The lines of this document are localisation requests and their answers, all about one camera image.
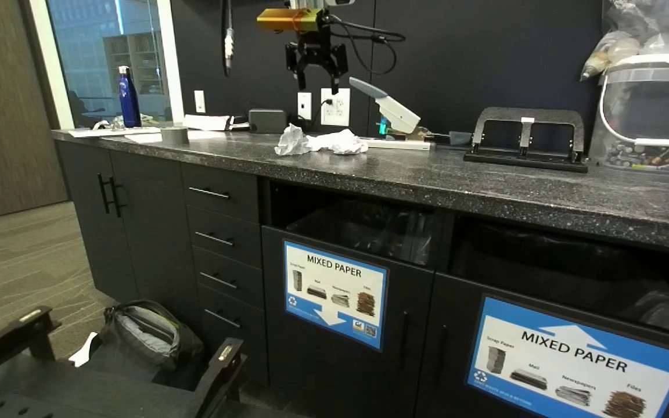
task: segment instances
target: blue sign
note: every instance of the blue sign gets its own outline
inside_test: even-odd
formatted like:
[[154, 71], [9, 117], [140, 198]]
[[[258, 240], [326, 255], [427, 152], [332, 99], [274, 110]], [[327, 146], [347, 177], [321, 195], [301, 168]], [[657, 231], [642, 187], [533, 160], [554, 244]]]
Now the blue sign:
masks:
[[470, 386], [542, 416], [665, 416], [669, 348], [486, 297]]
[[287, 243], [287, 312], [381, 352], [388, 273]]

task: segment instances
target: water bottle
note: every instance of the water bottle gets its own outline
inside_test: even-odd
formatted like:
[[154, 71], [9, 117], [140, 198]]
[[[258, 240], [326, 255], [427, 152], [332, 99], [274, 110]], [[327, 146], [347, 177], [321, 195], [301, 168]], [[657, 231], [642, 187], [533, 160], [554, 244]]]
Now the water bottle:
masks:
[[140, 100], [136, 96], [136, 87], [133, 87], [127, 66], [119, 68], [119, 94], [121, 94], [123, 126], [126, 129], [143, 126]]

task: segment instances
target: granite countertop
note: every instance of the granite countertop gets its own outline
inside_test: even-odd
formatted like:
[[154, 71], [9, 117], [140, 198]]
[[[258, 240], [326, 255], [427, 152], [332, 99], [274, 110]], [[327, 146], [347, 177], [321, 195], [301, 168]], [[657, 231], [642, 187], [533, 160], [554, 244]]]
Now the granite countertop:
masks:
[[465, 162], [455, 150], [278, 158], [273, 152], [276, 135], [247, 133], [219, 133], [187, 146], [138, 144], [123, 138], [72, 140], [62, 133], [53, 138], [669, 251], [669, 175], [605, 168], [571, 175]]

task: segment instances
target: wire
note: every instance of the wire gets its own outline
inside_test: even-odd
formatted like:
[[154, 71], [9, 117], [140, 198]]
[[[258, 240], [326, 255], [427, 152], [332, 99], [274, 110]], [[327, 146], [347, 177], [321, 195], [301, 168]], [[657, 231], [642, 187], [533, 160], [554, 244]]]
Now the wire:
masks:
[[392, 45], [397, 42], [407, 42], [407, 38], [402, 32], [392, 32], [392, 31], [384, 31], [384, 28], [374, 28], [374, 27], [360, 27], [360, 23], [350, 23], [350, 22], [344, 22], [335, 15], [331, 15], [332, 23], [337, 23], [344, 32], [332, 32], [332, 38], [344, 38], [350, 42], [354, 47], [354, 54], [356, 54], [356, 61], [360, 64], [362, 71], [369, 71], [374, 73], [360, 57], [360, 47], [356, 42], [373, 42], [376, 47], [385, 47], [391, 52], [391, 66], [376, 74], [391, 74], [397, 66], [400, 66], [400, 57], [397, 57], [397, 50]]

